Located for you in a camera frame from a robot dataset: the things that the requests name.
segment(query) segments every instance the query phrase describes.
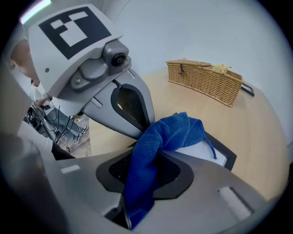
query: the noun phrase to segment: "white sticker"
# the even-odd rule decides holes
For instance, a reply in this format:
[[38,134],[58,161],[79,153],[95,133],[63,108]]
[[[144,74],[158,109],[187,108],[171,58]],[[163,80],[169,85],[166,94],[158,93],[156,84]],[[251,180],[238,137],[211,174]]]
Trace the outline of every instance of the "white sticker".
[[61,172],[65,174],[65,173],[72,172],[74,170],[79,170],[79,169],[80,169],[79,165],[73,165],[73,166],[62,168]]

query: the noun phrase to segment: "person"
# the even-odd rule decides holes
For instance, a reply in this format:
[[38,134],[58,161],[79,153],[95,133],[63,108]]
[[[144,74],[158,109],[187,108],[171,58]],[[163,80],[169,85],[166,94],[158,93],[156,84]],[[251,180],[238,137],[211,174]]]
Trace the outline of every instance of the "person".
[[40,90],[40,81],[31,79],[30,98],[37,107],[41,107],[45,113],[45,120],[55,127],[56,131],[64,132],[63,134],[74,144],[78,144],[80,138],[88,130],[88,127],[79,127],[70,117],[62,113],[52,104],[52,97],[42,95]]
[[22,139],[32,141],[39,150],[51,152],[55,160],[75,159],[75,157],[61,149],[60,146],[50,138],[46,138],[42,134],[39,134],[33,127],[24,121],[22,121],[17,135]]

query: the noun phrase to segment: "black mesh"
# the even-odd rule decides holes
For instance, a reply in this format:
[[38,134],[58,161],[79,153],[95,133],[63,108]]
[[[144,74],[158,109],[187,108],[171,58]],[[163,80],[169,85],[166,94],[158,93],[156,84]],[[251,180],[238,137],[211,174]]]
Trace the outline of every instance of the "black mesh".
[[135,91],[122,87],[117,95],[117,103],[121,106],[123,111],[130,115],[140,125],[144,128],[148,127],[141,100]]
[[[126,183],[130,159],[131,155],[128,155],[109,167],[110,174],[123,184]],[[172,182],[180,174],[180,168],[165,157],[157,156],[156,164],[158,166],[157,178],[160,187]]]

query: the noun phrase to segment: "blue cloth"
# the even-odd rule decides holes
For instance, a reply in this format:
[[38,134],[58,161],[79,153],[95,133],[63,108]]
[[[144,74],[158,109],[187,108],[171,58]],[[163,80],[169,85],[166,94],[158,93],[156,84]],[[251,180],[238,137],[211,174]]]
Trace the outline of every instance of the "blue cloth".
[[159,188],[154,161],[158,149],[177,150],[205,140],[214,158],[215,149],[207,140],[202,122],[186,112],[162,118],[138,139],[132,153],[125,185],[125,204],[133,229],[154,204],[153,192]]

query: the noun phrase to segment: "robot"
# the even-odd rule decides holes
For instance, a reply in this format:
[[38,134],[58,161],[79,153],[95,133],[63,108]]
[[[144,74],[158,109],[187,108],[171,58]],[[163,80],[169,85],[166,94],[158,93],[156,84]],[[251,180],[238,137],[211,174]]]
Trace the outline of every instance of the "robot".
[[[91,4],[62,10],[29,30],[38,77],[62,112],[138,139],[155,121],[150,92],[131,69],[122,34]],[[2,134],[1,170],[41,222],[62,233],[130,233],[124,184],[133,146],[89,158],[55,161],[32,142]],[[229,233],[259,223],[264,199],[227,169],[162,150],[168,182],[134,233]]]

